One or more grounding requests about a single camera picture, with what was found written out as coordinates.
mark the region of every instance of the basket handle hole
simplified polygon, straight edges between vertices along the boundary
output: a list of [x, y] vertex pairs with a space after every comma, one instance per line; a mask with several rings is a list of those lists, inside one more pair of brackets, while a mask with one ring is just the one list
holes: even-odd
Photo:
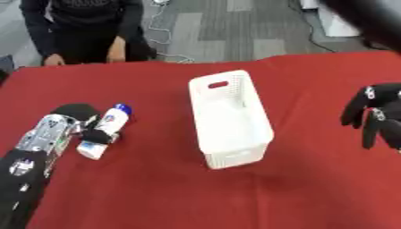
[[218, 89], [228, 86], [228, 81], [221, 81], [209, 84], [210, 89]]

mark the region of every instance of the white plastic basket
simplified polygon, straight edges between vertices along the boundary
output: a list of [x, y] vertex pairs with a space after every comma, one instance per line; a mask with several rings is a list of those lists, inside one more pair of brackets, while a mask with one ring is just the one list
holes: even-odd
[[273, 140], [249, 74], [225, 72], [189, 83], [200, 150], [212, 169], [260, 161]]

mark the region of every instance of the sleeve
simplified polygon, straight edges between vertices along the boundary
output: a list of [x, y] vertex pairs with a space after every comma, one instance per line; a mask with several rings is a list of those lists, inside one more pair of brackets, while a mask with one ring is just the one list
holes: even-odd
[[143, 16], [143, 3], [141, 0], [121, 0], [123, 20], [120, 24], [118, 36], [125, 41], [134, 38], [138, 33]]
[[56, 53], [51, 21], [45, 17], [48, 4], [49, 0], [21, 0], [20, 6], [30, 37], [45, 58]]

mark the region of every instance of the human hand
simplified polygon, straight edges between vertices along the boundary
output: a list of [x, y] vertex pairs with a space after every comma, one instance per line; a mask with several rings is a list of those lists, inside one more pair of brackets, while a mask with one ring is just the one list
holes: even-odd
[[65, 61], [59, 54], [53, 54], [46, 58], [44, 64], [45, 66], [65, 65]]
[[125, 62], [125, 40], [116, 37], [113, 45], [108, 50], [107, 61], [109, 63]]

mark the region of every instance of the cable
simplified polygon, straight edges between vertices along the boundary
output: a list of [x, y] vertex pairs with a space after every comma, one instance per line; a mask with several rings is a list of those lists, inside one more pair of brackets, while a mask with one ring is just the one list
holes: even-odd
[[303, 21], [309, 26], [309, 28], [311, 30], [309, 37], [308, 37], [309, 42], [311, 42], [316, 47], [319, 47], [319, 48], [325, 49], [326, 51], [329, 51], [330, 53], [337, 53], [337, 51], [335, 51], [329, 47], [325, 47], [313, 39], [313, 35], [315, 34], [315, 28], [306, 19], [305, 15], [303, 14], [303, 11], [301, 10], [301, 6], [298, 4], [298, 2], [295, 2], [294, 0], [288, 0], [287, 3], [288, 3], [288, 8], [290, 8], [294, 12], [298, 13], [301, 16], [301, 18], [303, 19]]
[[[162, 31], [165, 32], [167, 34], [167, 40], [166, 41], [159, 41], [159, 40], [155, 40], [155, 39], [150, 39], [149, 41], [156, 43], [156, 44], [160, 44], [160, 45], [170, 45], [172, 42], [172, 32], [168, 29], [161, 29], [161, 28], [155, 28], [153, 27], [153, 23], [156, 20], [157, 17], [161, 16], [165, 9], [167, 8], [167, 4], [168, 2], [165, 2], [163, 4], [157, 4], [155, 2], [153, 2], [152, 0], [150, 0], [150, 6], [151, 7], [159, 7], [159, 10], [156, 14], [154, 14], [149, 22], [149, 26], [148, 26], [148, 30], [154, 30], [154, 31]], [[166, 58], [183, 58], [183, 60], [178, 61], [179, 64], [190, 64], [190, 63], [194, 63], [195, 59], [190, 58], [189, 56], [186, 55], [170, 55], [170, 54], [164, 54], [164, 53], [158, 53], [158, 55], [162, 55]]]

